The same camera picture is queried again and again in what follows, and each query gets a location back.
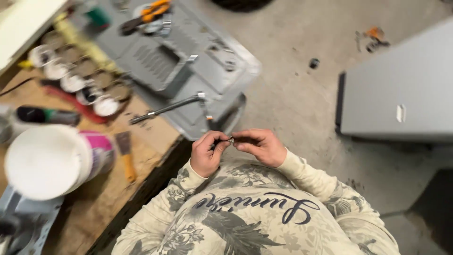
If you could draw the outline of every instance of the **black cord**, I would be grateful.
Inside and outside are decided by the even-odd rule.
[[[27,82],[29,82],[29,81],[31,81],[31,80],[33,80],[33,79],[34,79],[34,77],[28,78],[28,79],[26,79],[25,81],[23,81],[23,82],[17,84],[16,86],[14,86],[14,87],[8,89],[7,91],[5,91],[5,92],[3,92],[3,93],[0,93],[0,97],[1,97],[1,96],[4,96],[4,95],[6,95],[6,94],[8,94],[9,92],[11,92],[11,91],[17,89],[18,87],[24,85],[25,83],[27,83]]]

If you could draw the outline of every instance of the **wooden workbench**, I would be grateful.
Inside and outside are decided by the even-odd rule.
[[[39,70],[20,71],[3,91],[29,77],[37,78],[0,97],[0,103],[9,103],[15,107],[29,104],[47,108],[74,109],[72,105],[61,99],[44,94],[39,85],[39,78],[42,78]],[[94,124],[86,118],[82,118],[79,129],[99,131],[112,138],[115,133],[131,130],[131,150],[137,171],[137,181],[129,185],[124,177],[124,165],[121,157],[117,157],[112,171],[95,177],[68,194],[49,233],[43,254],[97,253],[96,248],[92,247],[93,244],[103,246],[105,242],[108,242],[109,238],[120,230],[118,228],[124,227],[127,220],[141,207],[143,200],[149,199],[146,196],[150,194],[150,190],[155,189],[154,186],[166,185],[160,182],[168,178],[169,171],[164,171],[165,176],[158,175],[161,180],[154,177],[152,181],[147,179],[145,184],[144,181],[150,176],[153,169],[162,163],[162,159],[168,156],[169,151],[179,141],[180,135],[160,117],[147,120],[140,125],[129,126],[127,124],[131,116],[141,115],[147,109],[148,106],[139,98],[133,97],[118,118],[108,124]],[[6,186],[3,170],[5,151],[6,145],[2,145],[0,149],[0,193],[3,193]],[[104,230],[107,227],[109,230],[108,233],[105,233]]]

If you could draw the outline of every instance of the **red brush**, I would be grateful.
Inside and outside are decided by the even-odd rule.
[[[45,85],[43,86],[43,88],[46,94],[58,96],[68,103],[74,105],[77,111],[83,116],[87,117],[90,121],[98,124],[107,123],[107,118],[96,115],[91,107],[80,104],[77,101],[76,97],[74,97],[73,95],[51,85]]]

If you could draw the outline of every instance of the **finger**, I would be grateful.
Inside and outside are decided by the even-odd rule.
[[[210,131],[209,134],[201,141],[198,147],[201,147],[201,150],[209,151],[211,150],[211,144],[213,144],[216,140],[228,141],[229,137],[220,132],[220,131]]]
[[[201,143],[201,141],[203,141],[203,139],[209,134],[209,132],[204,133],[204,134],[200,137],[200,139],[194,141],[193,144],[192,144],[192,148],[196,148],[196,147]]]
[[[238,151],[250,153],[253,156],[257,156],[261,152],[259,147],[246,142],[238,142],[234,147],[236,147]]]
[[[231,134],[231,136],[233,136],[234,139],[249,137],[258,141],[264,140],[268,135],[269,132],[267,132],[264,129],[248,129],[239,132],[234,132]]]
[[[212,160],[218,162],[220,161],[220,156],[222,156],[223,151],[230,146],[231,143],[229,141],[220,142],[217,144],[216,148],[214,149],[214,155],[212,156]]]

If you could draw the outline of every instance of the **concrete floor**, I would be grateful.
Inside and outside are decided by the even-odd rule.
[[[440,0],[274,0],[239,14],[209,0],[196,3],[262,63],[237,129],[274,130],[312,166],[360,183],[357,191],[381,214],[407,209],[437,168],[453,165],[445,159],[449,151],[405,153],[334,132],[338,74],[373,56],[357,51],[354,32],[378,25],[397,44],[451,16],[452,6]],[[321,61],[317,70],[308,67],[313,57]],[[224,157],[246,154],[229,148]],[[384,220],[402,255],[444,254],[403,216]]]

